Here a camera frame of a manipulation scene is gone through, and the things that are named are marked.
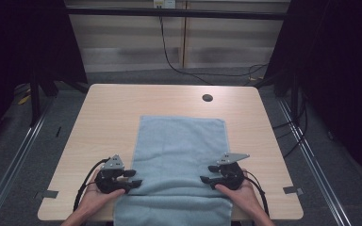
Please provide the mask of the black curtain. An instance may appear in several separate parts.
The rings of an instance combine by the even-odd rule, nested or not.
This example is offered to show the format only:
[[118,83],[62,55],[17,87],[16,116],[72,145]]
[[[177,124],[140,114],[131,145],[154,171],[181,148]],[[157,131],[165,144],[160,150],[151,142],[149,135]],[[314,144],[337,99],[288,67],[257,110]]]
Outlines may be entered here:
[[301,87],[362,170],[362,0],[290,0],[265,80]]
[[53,95],[55,83],[88,79],[64,0],[0,0],[0,120],[21,84],[37,80]]

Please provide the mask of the metal floor rail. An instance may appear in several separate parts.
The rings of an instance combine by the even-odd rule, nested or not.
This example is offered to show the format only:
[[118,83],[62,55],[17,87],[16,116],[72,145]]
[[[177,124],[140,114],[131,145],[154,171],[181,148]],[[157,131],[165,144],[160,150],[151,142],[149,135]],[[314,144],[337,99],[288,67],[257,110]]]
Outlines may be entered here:
[[309,166],[313,177],[318,185],[322,196],[324,197],[328,208],[330,209],[336,223],[338,226],[353,226],[351,221],[346,214],[344,207],[342,206],[339,198],[337,197],[334,189],[331,187],[327,177],[325,176],[319,161],[314,155],[311,146],[309,145],[307,139],[304,135],[304,130],[301,129],[293,120],[292,120],[292,111],[288,106],[288,102],[281,98],[278,101],[280,108],[289,123],[290,130],[294,135],[297,145],[299,146],[301,153],[304,156],[304,159]]
[[8,193],[16,179],[22,165],[24,164],[34,142],[37,138],[40,130],[44,124],[47,113],[52,107],[54,100],[48,99],[46,104],[42,108],[41,115],[37,118],[36,122],[28,129],[27,134],[17,150],[17,153],[14,155],[12,161],[8,165],[8,168],[5,174],[0,180],[0,209],[8,196]]

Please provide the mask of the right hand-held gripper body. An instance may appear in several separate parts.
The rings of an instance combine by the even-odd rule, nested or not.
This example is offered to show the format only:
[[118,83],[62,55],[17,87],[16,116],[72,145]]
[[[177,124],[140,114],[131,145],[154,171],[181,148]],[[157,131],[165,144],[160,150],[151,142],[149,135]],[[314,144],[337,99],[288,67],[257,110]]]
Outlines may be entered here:
[[229,189],[237,190],[244,181],[244,175],[238,162],[248,157],[247,153],[224,153],[216,165],[220,167],[219,174],[222,177],[215,178],[212,186],[220,184]]

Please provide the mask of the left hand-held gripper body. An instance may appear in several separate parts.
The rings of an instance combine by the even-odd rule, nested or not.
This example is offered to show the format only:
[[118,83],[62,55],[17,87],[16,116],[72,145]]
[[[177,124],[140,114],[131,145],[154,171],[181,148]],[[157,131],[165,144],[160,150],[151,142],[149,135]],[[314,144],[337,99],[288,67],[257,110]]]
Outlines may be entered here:
[[118,180],[119,177],[123,177],[125,170],[122,159],[118,154],[115,154],[100,168],[94,181],[103,193],[108,194],[118,189],[124,189],[125,192],[128,193],[131,189],[127,186],[129,182],[126,180]]

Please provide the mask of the black horizontal metal bar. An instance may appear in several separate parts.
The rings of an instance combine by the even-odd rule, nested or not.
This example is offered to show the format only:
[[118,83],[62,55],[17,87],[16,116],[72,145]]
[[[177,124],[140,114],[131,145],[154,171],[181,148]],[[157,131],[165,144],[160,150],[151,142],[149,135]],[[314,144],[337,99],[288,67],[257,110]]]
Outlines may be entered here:
[[113,16],[152,16],[152,17],[183,17],[183,18],[213,18],[213,19],[245,19],[283,21],[286,13],[248,12],[248,11],[218,11],[197,9],[167,9],[167,8],[84,8],[66,7],[68,14],[77,15],[113,15]]

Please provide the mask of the person's left hand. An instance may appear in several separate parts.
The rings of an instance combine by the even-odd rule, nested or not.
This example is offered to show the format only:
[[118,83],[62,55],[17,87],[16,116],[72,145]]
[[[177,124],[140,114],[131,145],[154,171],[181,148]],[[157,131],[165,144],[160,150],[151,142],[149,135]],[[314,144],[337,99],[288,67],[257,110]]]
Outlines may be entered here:
[[75,210],[75,212],[83,219],[90,218],[108,202],[114,201],[125,193],[124,189],[118,189],[108,194],[101,192],[94,181],[96,175],[97,171],[92,175],[91,180],[87,183],[82,199]]

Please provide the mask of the black metal stand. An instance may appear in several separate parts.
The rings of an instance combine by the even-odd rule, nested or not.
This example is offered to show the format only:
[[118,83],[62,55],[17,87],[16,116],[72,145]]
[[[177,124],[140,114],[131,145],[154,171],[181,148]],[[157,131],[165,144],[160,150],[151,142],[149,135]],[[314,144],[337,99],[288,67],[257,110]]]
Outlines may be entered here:
[[34,73],[32,73],[30,77],[30,97],[32,107],[32,118],[30,126],[33,127],[37,124],[41,116],[40,87],[38,77]]

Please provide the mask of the white wall power outlet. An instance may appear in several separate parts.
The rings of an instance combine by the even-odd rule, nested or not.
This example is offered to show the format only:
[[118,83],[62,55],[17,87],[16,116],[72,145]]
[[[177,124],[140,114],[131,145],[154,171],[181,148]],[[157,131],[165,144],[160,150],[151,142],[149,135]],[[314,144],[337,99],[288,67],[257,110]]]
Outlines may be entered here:
[[176,9],[175,0],[153,0],[154,8]]

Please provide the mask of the person's right hand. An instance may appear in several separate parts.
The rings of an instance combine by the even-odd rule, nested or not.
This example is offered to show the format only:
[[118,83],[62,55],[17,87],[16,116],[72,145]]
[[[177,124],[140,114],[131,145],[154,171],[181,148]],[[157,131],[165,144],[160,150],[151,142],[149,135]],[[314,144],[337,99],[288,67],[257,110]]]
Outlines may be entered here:
[[215,188],[231,199],[233,204],[238,206],[249,217],[253,218],[261,210],[261,205],[256,197],[254,187],[247,180],[247,173],[243,173],[245,179],[237,190],[229,189],[226,186],[217,184]]

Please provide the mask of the light blue towel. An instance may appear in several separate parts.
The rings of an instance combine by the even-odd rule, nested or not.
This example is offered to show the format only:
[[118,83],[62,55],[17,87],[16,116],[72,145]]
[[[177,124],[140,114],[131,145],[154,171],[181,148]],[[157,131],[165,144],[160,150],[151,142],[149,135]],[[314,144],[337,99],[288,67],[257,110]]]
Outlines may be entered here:
[[220,119],[141,117],[132,162],[141,186],[117,200],[114,226],[230,226],[233,204],[201,181],[228,151]]

